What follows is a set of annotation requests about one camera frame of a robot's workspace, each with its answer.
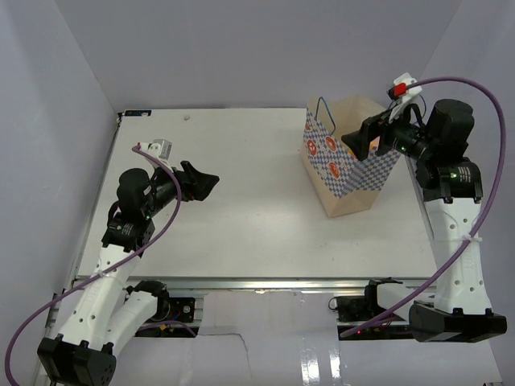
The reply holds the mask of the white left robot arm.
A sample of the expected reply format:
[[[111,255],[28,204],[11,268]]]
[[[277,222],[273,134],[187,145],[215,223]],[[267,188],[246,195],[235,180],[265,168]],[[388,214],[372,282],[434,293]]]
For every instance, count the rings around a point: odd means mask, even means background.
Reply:
[[[152,175],[140,168],[121,174],[96,269],[82,284],[80,300],[57,336],[39,344],[38,357],[51,381],[109,384],[120,352],[143,323],[168,316],[169,294],[162,282],[142,281],[135,287],[126,282],[151,244],[154,216],[171,201],[205,200],[220,181],[188,161],[180,165],[156,166]]]

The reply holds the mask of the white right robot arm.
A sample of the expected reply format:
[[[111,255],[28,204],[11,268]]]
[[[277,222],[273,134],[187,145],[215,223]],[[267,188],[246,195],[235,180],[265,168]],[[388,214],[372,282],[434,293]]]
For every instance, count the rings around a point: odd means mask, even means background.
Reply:
[[[495,313],[488,298],[474,226],[484,209],[479,167],[464,153],[474,126],[470,105],[453,99],[435,103],[428,121],[408,104],[391,119],[384,111],[365,119],[342,142],[364,161],[373,140],[376,154],[391,150],[414,160],[415,179],[439,271],[433,297],[422,294],[395,311],[409,323],[419,342],[476,343],[507,331],[505,316]]]

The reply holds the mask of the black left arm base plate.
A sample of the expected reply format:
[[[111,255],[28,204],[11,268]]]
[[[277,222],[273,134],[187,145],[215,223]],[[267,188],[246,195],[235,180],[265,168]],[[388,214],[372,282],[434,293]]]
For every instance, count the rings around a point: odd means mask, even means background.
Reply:
[[[170,298],[158,317],[148,319],[144,325],[157,323],[148,329],[135,333],[136,337],[145,338],[194,338],[199,327],[193,326],[195,321],[196,300],[194,298]]]

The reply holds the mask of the orange gummy candy bag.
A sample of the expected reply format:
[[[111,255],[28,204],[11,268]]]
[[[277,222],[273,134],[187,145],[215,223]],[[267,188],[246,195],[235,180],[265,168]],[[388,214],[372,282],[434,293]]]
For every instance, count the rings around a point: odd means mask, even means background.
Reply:
[[[347,146],[353,152],[354,156],[359,160],[365,160],[370,153],[374,153],[379,145],[379,138],[367,142],[364,138],[351,138]]]

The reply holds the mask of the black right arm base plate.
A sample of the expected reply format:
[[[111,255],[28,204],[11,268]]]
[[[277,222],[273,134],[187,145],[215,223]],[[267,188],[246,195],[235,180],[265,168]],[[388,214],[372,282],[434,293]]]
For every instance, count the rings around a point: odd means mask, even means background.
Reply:
[[[413,339],[408,322],[397,316],[385,318],[376,326],[367,327],[357,333],[344,336],[346,331],[368,321],[383,309],[373,308],[364,295],[338,296],[328,302],[330,311],[337,314],[337,330],[339,341],[378,341],[378,340],[406,340]]]

